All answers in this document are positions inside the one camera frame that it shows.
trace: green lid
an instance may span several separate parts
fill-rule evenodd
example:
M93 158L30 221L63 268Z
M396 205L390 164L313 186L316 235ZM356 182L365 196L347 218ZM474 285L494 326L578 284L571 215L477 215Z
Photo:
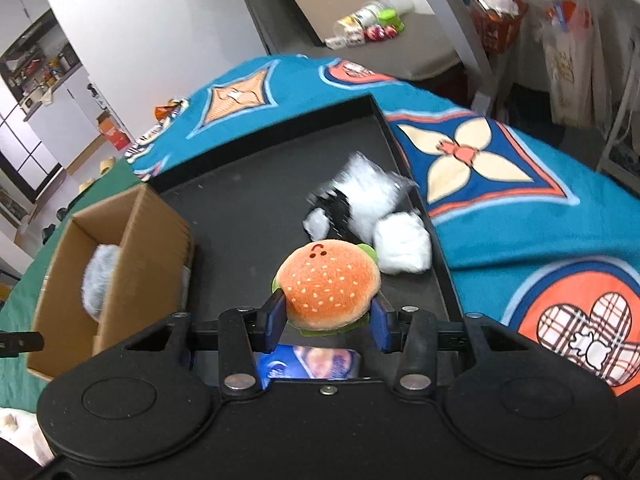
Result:
M395 9L385 9L378 13L378 19L381 22L388 22L388 20L394 19L397 15L398 14Z

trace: black tray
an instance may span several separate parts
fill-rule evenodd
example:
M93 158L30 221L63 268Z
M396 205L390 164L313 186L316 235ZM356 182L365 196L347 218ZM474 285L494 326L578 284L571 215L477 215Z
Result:
M385 171L411 177L369 95L268 126L151 180L191 226L196 253L187 309L196 320L216 319L228 308L259 307L267 300L280 264L308 243L302 220L309 192L331 180L358 151ZM433 267L423 274L383 274L382 293L397 309L414 305L439 319L460 320L449 269L415 189L401 204L403 210L411 208L420 210L430 232ZM366 328L305 337L287 327L280 342L352 348L363 355L361 374L380 372L380 363L367 359L375 352ZM206 382L216 383L214 355L199 355L194 369Z

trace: gray seat cushion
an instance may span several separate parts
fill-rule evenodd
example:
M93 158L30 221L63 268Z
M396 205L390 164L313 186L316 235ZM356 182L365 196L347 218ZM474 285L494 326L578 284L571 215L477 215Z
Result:
M295 0L245 1L271 54L343 57L375 72L409 81L437 78L461 64L434 15L403 16L406 27L394 40L331 50L318 38Z

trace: cream petal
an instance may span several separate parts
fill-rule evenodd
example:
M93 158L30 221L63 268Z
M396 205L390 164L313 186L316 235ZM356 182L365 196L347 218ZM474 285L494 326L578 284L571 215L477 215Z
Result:
M437 132L420 130L408 124L398 124L398 127L406 133L406 136L409 137L409 140L416 148L429 155L442 155L442 152L438 149L440 143L443 141L452 142L449 137Z
M533 179L506 158L495 153L479 152L471 163L479 174L502 182L533 182Z
M491 128L484 117L476 117L460 124L454 138L461 146L484 150L491 142Z
M462 189L469 182L471 170L453 155L444 155L436 160L427 174L427 202L433 204L441 198Z

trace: green cloth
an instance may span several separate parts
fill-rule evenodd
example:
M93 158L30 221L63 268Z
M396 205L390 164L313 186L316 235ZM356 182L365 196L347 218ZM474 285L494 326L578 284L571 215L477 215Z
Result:
M60 235L71 215L137 184L140 184L139 178L133 173L129 163L123 159L87 190L41 248L20 282L12 290L7 302L0 310L0 330L5 332L31 330L44 276L49 269ZM28 373L25 354L21 354L18 358L0 358L0 408L17 408L34 413L38 397L46 384L45 381Z

